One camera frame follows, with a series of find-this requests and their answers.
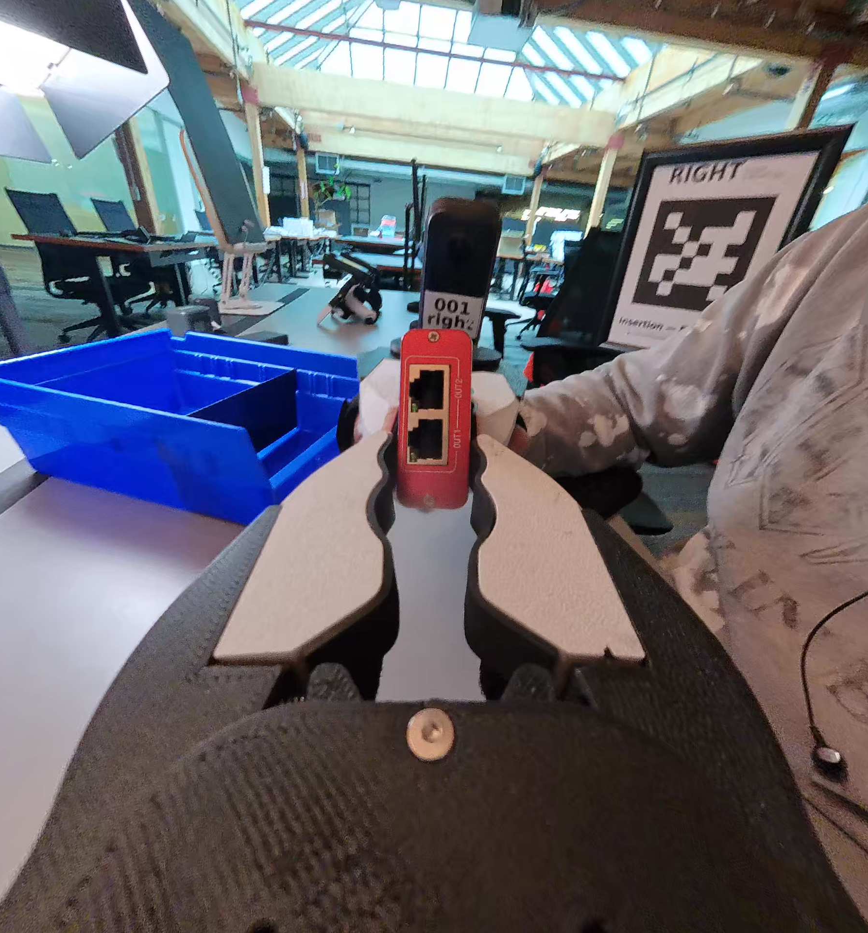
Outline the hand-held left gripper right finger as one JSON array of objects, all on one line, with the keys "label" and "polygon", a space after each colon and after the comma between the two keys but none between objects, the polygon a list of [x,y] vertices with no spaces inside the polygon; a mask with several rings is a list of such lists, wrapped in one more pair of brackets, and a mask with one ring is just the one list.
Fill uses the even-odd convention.
[{"label": "hand-held left gripper right finger", "polygon": [[642,664],[646,653],[577,501],[479,435],[466,641],[485,666]]}]

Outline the black red office chair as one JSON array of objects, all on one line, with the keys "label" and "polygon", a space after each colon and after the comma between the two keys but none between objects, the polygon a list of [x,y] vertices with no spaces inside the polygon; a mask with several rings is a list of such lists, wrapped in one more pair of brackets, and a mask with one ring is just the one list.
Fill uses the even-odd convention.
[{"label": "black red office chair", "polygon": [[562,284],[545,310],[536,335],[524,341],[530,353],[524,375],[530,389],[595,369],[617,351],[604,348],[619,232],[591,228],[564,262]]}]

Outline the ceiling projector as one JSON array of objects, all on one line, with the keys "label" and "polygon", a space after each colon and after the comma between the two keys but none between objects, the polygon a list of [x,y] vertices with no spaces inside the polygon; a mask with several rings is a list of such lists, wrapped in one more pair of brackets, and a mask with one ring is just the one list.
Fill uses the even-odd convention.
[{"label": "ceiling projector", "polygon": [[533,33],[534,20],[531,1],[475,1],[466,43],[518,53]]}]

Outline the black white headset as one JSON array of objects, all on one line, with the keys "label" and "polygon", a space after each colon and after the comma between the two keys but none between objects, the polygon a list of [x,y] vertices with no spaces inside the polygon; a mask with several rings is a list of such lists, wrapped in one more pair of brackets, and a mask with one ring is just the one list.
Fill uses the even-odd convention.
[{"label": "black white headset", "polygon": [[321,327],[329,318],[375,326],[381,316],[379,270],[355,254],[327,253],[323,257],[324,277],[338,280],[336,294],[316,318]]}]

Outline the dark grey flat panel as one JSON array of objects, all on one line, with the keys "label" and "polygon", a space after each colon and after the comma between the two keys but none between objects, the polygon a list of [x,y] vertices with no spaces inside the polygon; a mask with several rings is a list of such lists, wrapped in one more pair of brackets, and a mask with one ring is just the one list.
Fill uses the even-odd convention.
[{"label": "dark grey flat panel", "polygon": [[132,1],[130,7],[169,76],[171,99],[183,121],[186,158],[221,248],[263,250],[259,212],[192,46],[151,3]]}]

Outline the black bin divider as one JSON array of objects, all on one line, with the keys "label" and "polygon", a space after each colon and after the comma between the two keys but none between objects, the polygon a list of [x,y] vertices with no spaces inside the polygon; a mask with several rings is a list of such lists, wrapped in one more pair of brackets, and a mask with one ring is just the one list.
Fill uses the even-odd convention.
[{"label": "black bin divider", "polygon": [[243,428],[256,452],[290,435],[299,426],[298,370],[288,368],[190,414],[191,418]]}]

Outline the wooden top desk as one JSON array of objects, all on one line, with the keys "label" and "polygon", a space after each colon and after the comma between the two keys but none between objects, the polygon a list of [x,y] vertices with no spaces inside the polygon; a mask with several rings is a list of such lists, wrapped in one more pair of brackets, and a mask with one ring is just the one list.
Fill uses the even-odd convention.
[{"label": "wooden top desk", "polygon": [[[113,258],[117,261],[117,263],[119,263],[121,273],[139,275],[148,279],[148,281],[151,283],[148,294],[146,294],[144,297],[137,297],[131,301],[134,317],[142,324],[139,329],[159,321],[159,317],[155,314],[152,314],[153,311],[165,311],[171,307],[188,305],[190,302],[192,290],[189,273],[190,264],[195,261],[218,258],[218,251],[215,248],[213,241],[210,239],[189,241],[156,239],[150,240],[148,242],[137,242],[134,239],[128,239],[112,234],[59,235],[34,233],[13,234],[12,239],[17,243],[32,246],[36,253],[37,250],[34,246],[36,242],[54,243],[56,245],[73,246],[76,248],[94,249],[103,257],[101,260],[101,265],[105,273],[108,274],[111,272],[111,263],[109,259]],[[80,301],[73,299],[58,300],[64,302],[77,302],[81,305],[89,306],[94,309],[95,315],[85,318],[83,321],[92,319],[98,315],[98,310],[94,305],[83,304]],[[89,334],[89,329],[72,333],[71,344],[77,338],[80,338],[82,343],[87,343],[86,340]],[[93,342],[108,338],[110,337],[98,337]],[[59,346],[63,347],[69,345],[59,344]]]}]

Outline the person's splotched grey hoodie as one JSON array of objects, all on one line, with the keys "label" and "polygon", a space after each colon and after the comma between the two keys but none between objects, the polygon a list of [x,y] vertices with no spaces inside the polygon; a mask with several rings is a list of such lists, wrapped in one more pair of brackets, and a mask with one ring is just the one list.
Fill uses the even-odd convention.
[{"label": "person's splotched grey hoodie", "polygon": [[844,782],[811,763],[799,665],[813,625],[868,588],[868,205],[745,283],[767,301],[709,491],[712,622],[868,921],[868,599],[825,627],[808,660]]}]

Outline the blue plastic bin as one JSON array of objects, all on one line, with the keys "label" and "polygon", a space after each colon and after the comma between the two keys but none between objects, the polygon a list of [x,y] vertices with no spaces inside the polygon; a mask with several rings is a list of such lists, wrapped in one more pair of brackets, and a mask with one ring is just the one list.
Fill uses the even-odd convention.
[{"label": "blue plastic bin", "polygon": [[[288,368],[299,426],[264,451],[189,416]],[[353,356],[147,329],[0,362],[0,426],[47,476],[248,524],[339,454],[359,386]]]}]

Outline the light wooden tablet stand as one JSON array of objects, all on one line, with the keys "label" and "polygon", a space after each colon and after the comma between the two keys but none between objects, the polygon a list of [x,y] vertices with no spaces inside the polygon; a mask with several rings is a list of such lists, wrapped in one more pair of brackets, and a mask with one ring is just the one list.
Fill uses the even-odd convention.
[{"label": "light wooden tablet stand", "polygon": [[220,243],[221,285],[218,311],[223,315],[262,317],[270,313],[249,296],[255,259],[267,249],[262,230],[253,220],[244,220],[238,242]]}]

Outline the red ethernet splitter box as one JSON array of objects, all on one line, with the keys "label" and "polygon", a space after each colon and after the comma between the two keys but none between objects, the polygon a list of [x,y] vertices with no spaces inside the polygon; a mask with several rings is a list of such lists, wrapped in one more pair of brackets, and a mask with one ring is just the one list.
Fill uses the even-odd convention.
[{"label": "red ethernet splitter box", "polygon": [[462,330],[414,329],[401,342],[395,490],[405,507],[463,507],[473,437],[472,350]]}]

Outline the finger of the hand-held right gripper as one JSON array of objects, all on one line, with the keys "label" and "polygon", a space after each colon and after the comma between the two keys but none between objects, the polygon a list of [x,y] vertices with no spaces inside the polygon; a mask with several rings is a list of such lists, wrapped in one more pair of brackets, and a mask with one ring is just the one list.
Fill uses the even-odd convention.
[{"label": "finger of the hand-held right gripper", "polygon": [[518,424],[520,400],[504,375],[489,371],[473,372],[472,402],[474,441],[480,436],[488,436],[507,447],[523,446],[523,429]]},{"label": "finger of the hand-held right gripper", "polygon": [[360,384],[358,412],[400,406],[401,365],[398,360],[382,360]]}]

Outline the studio light panel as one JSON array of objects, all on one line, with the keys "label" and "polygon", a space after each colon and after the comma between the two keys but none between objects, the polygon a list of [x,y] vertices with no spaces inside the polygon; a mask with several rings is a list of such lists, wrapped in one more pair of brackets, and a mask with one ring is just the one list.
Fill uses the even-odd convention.
[{"label": "studio light panel", "polygon": [[82,158],[168,84],[131,2],[0,1],[0,157],[51,160],[26,97]]}]

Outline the black framed marker sign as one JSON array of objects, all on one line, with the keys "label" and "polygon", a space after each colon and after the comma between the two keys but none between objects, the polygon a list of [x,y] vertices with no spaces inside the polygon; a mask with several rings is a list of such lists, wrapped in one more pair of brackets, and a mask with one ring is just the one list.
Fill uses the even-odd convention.
[{"label": "black framed marker sign", "polygon": [[853,124],[647,152],[623,225],[603,342],[656,346],[810,227]]}]

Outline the person's right hand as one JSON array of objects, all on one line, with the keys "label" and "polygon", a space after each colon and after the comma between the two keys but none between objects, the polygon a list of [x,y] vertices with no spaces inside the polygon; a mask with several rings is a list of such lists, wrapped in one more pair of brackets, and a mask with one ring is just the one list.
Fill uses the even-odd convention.
[{"label": "person's right hand", "polygon": [[354,426],[354,444],[358,444],[366,437],[371,437],[378,432],[393,434],[395,431],[398,409],[397,407],[386,407],[384,411],[363,410],[360,407]]}]

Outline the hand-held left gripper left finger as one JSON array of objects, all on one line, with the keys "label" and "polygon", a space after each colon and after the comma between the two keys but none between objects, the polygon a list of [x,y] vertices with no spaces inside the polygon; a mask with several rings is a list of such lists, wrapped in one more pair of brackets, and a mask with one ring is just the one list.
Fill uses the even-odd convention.
[{"label": "hand-held left gripper left finger", "polygon": [[285,499],[216,662],[300,664],[381,605],[393,583],[392,442],[386,431],[363,438]]}]

